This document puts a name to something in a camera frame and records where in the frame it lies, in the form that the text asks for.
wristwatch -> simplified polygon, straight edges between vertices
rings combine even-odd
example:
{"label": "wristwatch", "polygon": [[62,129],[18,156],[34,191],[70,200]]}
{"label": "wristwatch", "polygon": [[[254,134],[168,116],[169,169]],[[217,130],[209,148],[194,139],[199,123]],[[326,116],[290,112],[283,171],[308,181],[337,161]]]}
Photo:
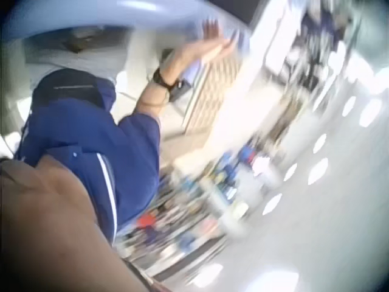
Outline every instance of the wristwatch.
{"label": "wristwatch", "polygon": [[161,85],[162,87],[166,88],[168,92],[170,93],[174,87],[176,87],[178,81],[176,81],[173,85],[169,85],[165,82],[165,80],[160,75],[160,69],[158,68],[154,74],[153,74],[153,82],[157,83],[158,85]]}

hand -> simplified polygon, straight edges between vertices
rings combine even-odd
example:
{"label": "hand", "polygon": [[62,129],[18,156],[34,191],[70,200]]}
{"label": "hand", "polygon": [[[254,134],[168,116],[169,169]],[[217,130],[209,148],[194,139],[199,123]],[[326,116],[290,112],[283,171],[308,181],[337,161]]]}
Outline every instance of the hand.
{"label": "hand", "polygon": [[160,73],[169,85],[175,83],[180,74],[195,61],[202,64],[220,60],[231,54],[236,46],[235,32],[230,40],[222,36],[217,21],[203,23],[204,39],[189,43],[174,52],[174,55],[161,66]]}
{"label": "hand", "polygon": [[206,21],[202,29],[203,40],[186,44],[179,50],[179,55],[187,66],[196,60],[201,60],[202,63],[220,60],[235,50],[236,32],[230,40],[225,39],[217,21]]}

white stripe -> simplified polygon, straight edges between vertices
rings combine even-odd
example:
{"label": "white stripe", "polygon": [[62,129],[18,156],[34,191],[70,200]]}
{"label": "white stripe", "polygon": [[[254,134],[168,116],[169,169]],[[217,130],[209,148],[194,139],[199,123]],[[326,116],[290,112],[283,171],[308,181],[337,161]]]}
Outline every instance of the white stripe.
{"label": "white stripe", "polygon": [[100,165],[102,166],[105,183],[108,189],[109,201],[111,202],[111,207],[112,207],[112,216],[114,218],[114,237],[112,239],[113,242],[115,240],[115,236],[117,232],[117,212],[116,212],[115,196],[114,196],[111,180],[109,179],[107,166],[105,165],[105,162],[99,153],[97,153],[97,158],[98,161],[100,162]]}

blue shirt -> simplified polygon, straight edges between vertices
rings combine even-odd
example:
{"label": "blue shirt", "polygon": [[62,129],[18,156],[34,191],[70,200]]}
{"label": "blue shirt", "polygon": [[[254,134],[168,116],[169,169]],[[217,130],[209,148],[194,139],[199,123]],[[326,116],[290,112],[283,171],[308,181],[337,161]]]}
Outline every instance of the blue shirt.
{"label": "blue shirt", "polygon": [[45,154],[83,183],[105,237],[140,215],[156,194],[160,129],[134,113],[115,124],[109,112],[77,99],[61,99],[29,116],[15,158],[35,167]]}

red item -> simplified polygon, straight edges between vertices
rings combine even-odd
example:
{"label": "red item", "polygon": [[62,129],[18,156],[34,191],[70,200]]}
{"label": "red item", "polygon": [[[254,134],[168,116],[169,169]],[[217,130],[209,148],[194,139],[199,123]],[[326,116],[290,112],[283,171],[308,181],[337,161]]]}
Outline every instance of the red item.
{"label": "red item", "polygon": [[139,228],[145,228],[147,226],[153,226],[156,224],[156,218],[150,213],[145,213],[140,216],[137,220],[137,225]]}

